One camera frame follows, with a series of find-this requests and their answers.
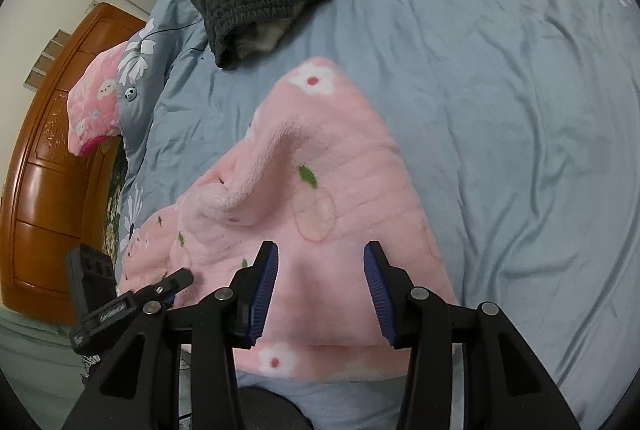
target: headboard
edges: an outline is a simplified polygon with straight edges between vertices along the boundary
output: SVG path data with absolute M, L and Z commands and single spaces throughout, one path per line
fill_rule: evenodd
M 2 302 L 38 320 L 72 324 L 64 255 L 83 242 L 102 246 L 117 139 L 87 158 L 66 148 L 66 95 L 100 52 L 144 22 L 100 3 L 49 69 L 22 123 L 6 178 L 0 220 Z

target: gray bed cover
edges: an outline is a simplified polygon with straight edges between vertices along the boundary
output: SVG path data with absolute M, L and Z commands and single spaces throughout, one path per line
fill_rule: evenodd
M 226 71 L 189 0 L 158 0 L 151 17 L 118 85 L 121 235 L 241 139 L 280 76 L 326 56 L 397 140 L 462 303 L 500 304 L 583 428 L 603 422 L 640 366 L 635 2 L 326 0 Z M 323 430 L 393 428 L 401 383 L 338 385 L 349 413 L 317 385 L 296 402 Z

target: metal screw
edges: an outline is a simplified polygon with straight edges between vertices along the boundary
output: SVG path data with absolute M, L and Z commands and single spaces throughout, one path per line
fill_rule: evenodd
M 498 307 L 498 305 L 492 302 L 485 302 L 484 304 L 482 304 L 481 309 L 484 314 L 489 316 L 495 316 L 500 312 L 500 308 Z
M 155 315 L 158 314 L 162 310 L 162 305 L 160 302 L 156 302 L 155 300 L 151 300 L 147 302 L 144 307 L 142 307 L 142 312 L 145 315 Z
M 414 300 L 426 300 L 429 298 L 429 291 L 424 287 L 414 287 L 411 289 L 411 298 Z
M 221 287 L 220 289 L 217 289 L 217 291 L 214 292 L 213 295 L 217 300 L 228 300 L 230 298 L 233 298 L 234 290 L 230 287 Z

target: pink pillow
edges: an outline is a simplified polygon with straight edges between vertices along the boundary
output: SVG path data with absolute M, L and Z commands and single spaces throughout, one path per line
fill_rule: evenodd
M 120 135 L 115 78 L 127 42 L 101 52 L 69 91 L 69 151 L 86 157 L 108 137 Z

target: pink towel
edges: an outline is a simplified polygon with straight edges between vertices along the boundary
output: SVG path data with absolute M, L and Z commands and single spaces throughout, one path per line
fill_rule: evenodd
M 69 91 L 69 151 L 86 157 L 109 137 L 120 135 L 115 78 L 127 42 L 98 54 Z
M 369 240 L 456 302 L 396 143 L 322 58 L 279 80 L 244 139 L 134 231 L 119 291 L 187 267 L 194 284 L 175 306 L 193 304 L 251 265 L 263 240 L 277 243 L 280 268 L 264 336 L 235 352 L 240 370 L 322 382 L 406 373 L 408 353 L 382 337 L 367 288 Z

